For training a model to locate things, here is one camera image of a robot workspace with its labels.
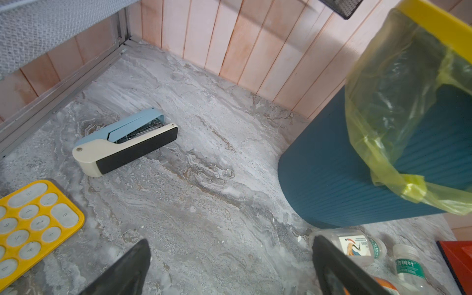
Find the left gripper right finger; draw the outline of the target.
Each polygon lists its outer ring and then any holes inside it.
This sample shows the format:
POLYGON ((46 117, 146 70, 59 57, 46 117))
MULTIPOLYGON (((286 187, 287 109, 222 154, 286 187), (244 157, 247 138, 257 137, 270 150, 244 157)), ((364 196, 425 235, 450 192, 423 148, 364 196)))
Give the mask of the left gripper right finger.
POLYGON ((388 292, 326 237, 316 236, 313 265, 324 295, 387 295, 388 292))

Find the green cap clear bottle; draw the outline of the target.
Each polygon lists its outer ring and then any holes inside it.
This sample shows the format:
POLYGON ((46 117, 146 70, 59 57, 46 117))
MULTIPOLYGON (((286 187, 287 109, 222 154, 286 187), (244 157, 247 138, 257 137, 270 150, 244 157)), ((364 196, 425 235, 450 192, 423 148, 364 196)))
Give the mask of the green cap clear bottle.
POLYGON ((412 295, 432 295, 416 248, 396 244, 393 246, 393 257, 397 277, 406 290, 412 295))

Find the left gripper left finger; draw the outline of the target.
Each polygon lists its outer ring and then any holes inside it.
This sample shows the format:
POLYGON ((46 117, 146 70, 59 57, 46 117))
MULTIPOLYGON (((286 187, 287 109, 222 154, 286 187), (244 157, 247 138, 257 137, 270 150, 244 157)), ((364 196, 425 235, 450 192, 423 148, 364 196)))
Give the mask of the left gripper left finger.
POLYGON ((149 243, 142 239, 80 295, 141 295, 150 262, 149 243))

